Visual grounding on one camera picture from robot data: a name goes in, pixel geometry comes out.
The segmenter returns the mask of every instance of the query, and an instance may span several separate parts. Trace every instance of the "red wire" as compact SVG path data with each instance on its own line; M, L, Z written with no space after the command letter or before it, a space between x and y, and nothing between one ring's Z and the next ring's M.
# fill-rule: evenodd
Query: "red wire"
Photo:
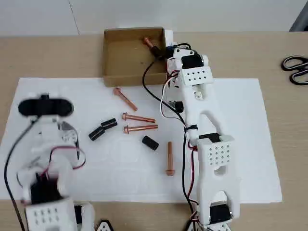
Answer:
M41 177L44 176L45 174L48 174L48 170L49 170L50 163L51 163L51 156L52 156L53 152L55 150L57 150L57 149L76 149L76 150L81 150L81 149L79 149L77 147L74 147L74 146L57 146L57 147L52 148L50 156L49 156L49 163L47 165L47 168L42 172ZM77 166L77 167L73 167L73 170L76 170L76 169L79 169L79 168L83 167L85 165L85 163L86 163L86 156L85 156L84 162L81 165Z
M79 168L83 167L85 164L86 164L86 158L81 165L79 165L77 167L73 167L73 170L79 169Z

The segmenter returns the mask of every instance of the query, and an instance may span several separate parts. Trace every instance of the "brown cardboard tray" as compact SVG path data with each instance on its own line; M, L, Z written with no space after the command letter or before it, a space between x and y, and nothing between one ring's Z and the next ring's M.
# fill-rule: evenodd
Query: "brown cardboard tray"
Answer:
M105 85L134 86L142 84L142 75L155 59L142 39L149 37L160 49L166 47L162 27L121 28L104 31L103 78ZM146 84L162 84L166 80L166 65L157 61L148 71Z

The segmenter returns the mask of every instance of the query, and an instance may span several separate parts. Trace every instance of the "black scissor handle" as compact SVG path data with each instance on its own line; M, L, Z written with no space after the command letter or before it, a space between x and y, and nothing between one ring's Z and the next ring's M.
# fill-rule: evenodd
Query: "black scissor handle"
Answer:
M287 63L291 60L300 60L302 63L296 64L293 66L288 66ZM281 68L284 71L293 71L293 70L300 70L304 69L306 66L308 66L308 58L300 55L293 55L285 58L281 63Z
M308 85L308 81L299 82L299 81L296 80L297 77L302 76L304 74L308 74L308 69L303 69L302 71L299 71L299 72L296 72L296 73L290 75L289 79L290 79L291 83L296 84L296 85Z

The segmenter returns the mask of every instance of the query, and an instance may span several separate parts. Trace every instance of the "brass screw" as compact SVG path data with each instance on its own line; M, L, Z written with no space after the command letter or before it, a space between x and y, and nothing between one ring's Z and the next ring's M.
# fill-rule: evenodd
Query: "brass screw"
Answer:
M150 39L148 38L148 37L144 37L143 38L143 43L145 44L145 45L147 45L148 46L148 48L152 48L154 45L151 43L151 41L150 41Z
M128 106L130 106L131 109L134 111L137 111L138 108L121 92L120 88L114 88L113 90L114 95L117 95L118 97L121 98Z
M138 120L138 121L144 121L144 122L149 122L149 123L155 123L156 122L155 119L136 116L136 115L129 115L127 112L123 113L122 119L123 120L127 120L127 119Z
M147 126L137 126L137 127L129 127L128 125L124 127L124 133L129 134L131 131L142 131L149 129L158 129L158 125L147 125Z
M172 142L168 142L167 146L167 170L166 174L170 177L173 177L175 170L173 169L173 151L172 151Z

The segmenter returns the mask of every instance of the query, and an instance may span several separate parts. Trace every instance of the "cable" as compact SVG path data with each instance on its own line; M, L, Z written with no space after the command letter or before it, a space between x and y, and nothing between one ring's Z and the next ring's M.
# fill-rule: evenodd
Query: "cable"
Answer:
M194 153L194 149L192 149L192 156L191 156L191 185L189 187L189 191L187 193L188 198L190 197L191 193L192 193L192 189L193 189L193 184L194 184L194 160L193 160L193 153Z
M161 114L163 117L165 117L165 118L167 118L167 119L177 119L177 120L179 120L179 121L181 122L181 120L180 120L179 118L177 118L177 117L168 117L168 116L165 116L165 114L163 113L163 109L162 109L162 102L163 102L163 98L164 98L164 95L165 95L166 86L167 86L168 83L169 83L171 80L173 80L174 78L175 78L175 77L171 77L170 79L168 79L168 80L165 82L164 86L163 86L162 97L161 97L160 104L159 104L159 110L160 110L160 114Z
M57 150L57 149L75 149L75 150L78 150L79 152L84 154L85 159L84 159L83 163L81 165L79 165L79 166L73 167L73 170L79 169L79 168L81 168L81 167L83 167L85 165L85 163L86 163L86 155L85 155L84 151L81 150L80 148L77 148L77 147L74 147L74 146L56 146L56 147L52 148L52 150L50 152L49 163L47 165L47 168L42 172L41 177L48 173L48 170L49 170L49 167L50 167L50 164L51 164L51 156L52 156L53 152L55 150Z
M186 127L186 124L184 122L184 119L182 118L182 116L174 109L172 108L169 104L165 103L163 100L159 99L157 96L155 96L145 85L145 76L147 74L147 72L149 71L149 69L153 66L153 64L159 59L156 58L153 62L150 63L150 65L145 69L143 75L142 75L142 85L144 87L144 89L156 100L158 100L159 102L162 102L163 105L165 105L166 107L168 107L171 111L173 111L178 117L179 120L182 122L182 124ZM184 139L183 139L183 161L182 161L182 190L183 190L183 194L187 200L187 203L189 205L190 211L193 214L193 206L192 203L190 201L190 199L188 198L187 194L186 194L186 190L185 190L185 152L186 152L186 129L184 132Z
M14 199L14 196L13 196L12 191L11 191L10 186L9 186L8 177L7 177L7 171L8 171L8 165L9 165L9 162L10 162L10 158L12 156L12 153L13 153L15 147L22 140L22 138L32 129L32 127L38 122L38 120L39 120L39 118L37 118L36 120L31 122L31 124L16 139L15 143L13 144L13 146L11 147L11 149L9 151L9 154L8 154L7 159L6 159L5 166L4 166L4 182L5 182L5 186L6 186L6 189L7 189L8 193L9 193L9 195L10 195L10 199L11 199L12 204L14 206L14 209L15 209L15 212L16 212L16 215L17 215L17 218L18 218L18 221L19 221L19 224L20 224L20 227L21 227L22 231L26 231L26 230L25 230L25 226L24 226L23 220L21 218L20 212L18 210L17 203L16 203L16 201Z
M193 206L186 194L185 190L185 152L186 152L186 132L184 132L184 139L183 139L183 161L182 161L182 190L183 194L187 200L187 203L189 205L189 209L191 210L191 213L193 213Z
M179 46L188 46L188 48L191 50L192 49L192 47L191 47L191 45L189 44L189 43L186 43L186 42L184 42L184 43L179 43L179 44L177 44L177 45L175 45L174 47L179 47Z
M153 62L151 62L151 64L145 69L143 75L142 75L142 85L144 87L144 89L156 100L158 100L160 102L161 99L159 99L156 95L154 95L145 85L145 76L147 74L147 72L149 71L149 69L153 66L153 64L158 61L159 58L156 58ZM184 119L182 118L182 116L174 109L172 108L169 104L167 104L166 102L162 101L162 104L165 105L166 107L168 107L171 111L173 111L175 114L177 114L177 116L179 117L180 121L185 125Z

